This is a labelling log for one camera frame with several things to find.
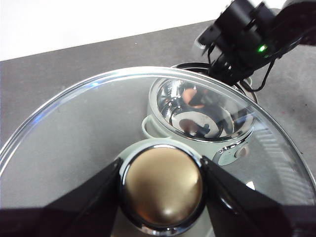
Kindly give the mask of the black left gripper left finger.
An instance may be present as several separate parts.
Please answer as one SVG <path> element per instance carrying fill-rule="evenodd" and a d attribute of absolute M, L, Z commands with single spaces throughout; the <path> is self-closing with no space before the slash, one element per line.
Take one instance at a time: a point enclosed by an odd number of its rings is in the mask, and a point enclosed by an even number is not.
<path fill-rule="evenodd" d="M 0 211 L 2 237 L 109 237 L 119 206 L 121 158 L 44 207 Z"/>

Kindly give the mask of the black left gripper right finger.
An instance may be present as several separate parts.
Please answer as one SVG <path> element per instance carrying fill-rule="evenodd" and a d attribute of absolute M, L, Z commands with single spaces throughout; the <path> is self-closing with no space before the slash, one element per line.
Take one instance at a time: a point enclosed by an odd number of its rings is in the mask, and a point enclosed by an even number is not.
<path fill-rule="evenodd" d="M 284 205 L 255 191 L 206 156 L 205 202 L 217 237 L 314 237 L 315 205 Z"/>

